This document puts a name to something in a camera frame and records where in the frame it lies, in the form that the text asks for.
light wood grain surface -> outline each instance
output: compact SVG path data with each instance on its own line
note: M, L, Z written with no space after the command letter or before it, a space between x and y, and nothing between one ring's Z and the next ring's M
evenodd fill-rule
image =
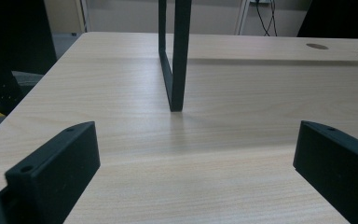
M65 223L346 223L292 165L303 119L358 138L358 40L192 35L171 113L157 35L89 33L0 125L0 189L95 120L102 166Z

black plastic bracket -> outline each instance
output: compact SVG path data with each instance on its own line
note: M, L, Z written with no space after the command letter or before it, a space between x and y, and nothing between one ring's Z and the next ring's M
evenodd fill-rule
M63 223L99 167L94 122L60 132L5 173L0 224Z
M296 170L350 223L358 223L358 140L335 128L302 121Z
M175 0L172 70L166 53L167 0L158 0L158 54L172 112L182 111L185 97L191 0Z

